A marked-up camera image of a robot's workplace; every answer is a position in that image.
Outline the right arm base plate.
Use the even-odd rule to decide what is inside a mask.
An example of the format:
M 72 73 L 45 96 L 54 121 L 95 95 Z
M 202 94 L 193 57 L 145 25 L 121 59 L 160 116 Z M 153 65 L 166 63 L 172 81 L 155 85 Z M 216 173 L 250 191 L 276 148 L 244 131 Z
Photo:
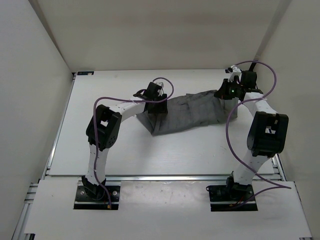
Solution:
M 228 177 L 224 185 L 208 185 L 211 212 L 255 212 L 258 211 L 251 184 L 235 183 Z

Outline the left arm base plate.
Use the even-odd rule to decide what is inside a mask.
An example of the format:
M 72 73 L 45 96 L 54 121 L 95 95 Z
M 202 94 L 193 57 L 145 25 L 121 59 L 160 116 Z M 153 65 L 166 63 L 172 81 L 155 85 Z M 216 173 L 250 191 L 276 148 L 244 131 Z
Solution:
M 75 210 L 118 210 L 121 186 L 91 184 L 84 176 L 78 182 L 73 208 Z

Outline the grey pleated skirt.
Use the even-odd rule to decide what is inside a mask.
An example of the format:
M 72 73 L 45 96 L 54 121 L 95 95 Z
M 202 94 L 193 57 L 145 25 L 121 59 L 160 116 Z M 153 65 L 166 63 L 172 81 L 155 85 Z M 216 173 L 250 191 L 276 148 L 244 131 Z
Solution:
M 208 90 L 174 97 L 167 101 L 167 114 L 143 112 L 136 118 L 152 136 L 224 124 L 239 99 L 219 99 L 214 96 L 215 92 L 215 90 Z

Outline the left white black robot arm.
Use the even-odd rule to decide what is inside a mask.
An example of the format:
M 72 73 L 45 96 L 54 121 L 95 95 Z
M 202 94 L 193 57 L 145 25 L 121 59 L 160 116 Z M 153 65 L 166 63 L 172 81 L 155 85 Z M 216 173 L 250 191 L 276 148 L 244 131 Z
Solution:
M 142 113 L 166 114 L 168 95 L 163 91 L 162 82 L 152 81 L 146 89 L 141 89 L 131 99 L 120 99 L 114 106 L 93 105 L 93 116 L 87 126 L 86 136 L 89 143 L 89 163 L 86 175 L 81 177 L 85 193 L 94 201 L 108 199 L 111 196 L 106 187 L 105 167 L 110 148 L 116 143 L 121 123 Z

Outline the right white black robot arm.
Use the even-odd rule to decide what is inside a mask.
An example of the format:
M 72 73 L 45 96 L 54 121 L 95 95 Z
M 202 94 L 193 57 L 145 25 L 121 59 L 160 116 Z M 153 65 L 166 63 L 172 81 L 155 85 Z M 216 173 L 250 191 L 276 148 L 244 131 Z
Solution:
M 239 100 L 232 111 L 244 105 L 253 117 L 246 140 L 247 152 L 243 158 L 237 158 L 239 166 L 219 190 L 223 196 L 236 200 L 250 193 L 253 178 L 261 166 L 283 151 L 289 117 L 276 112 L 263 92 L 256 88 L 256 72 L 242 71 L 237 66 L 230 67 L 228 72 L 230 77 L 223 80 L 214 96 L 220 100 Z

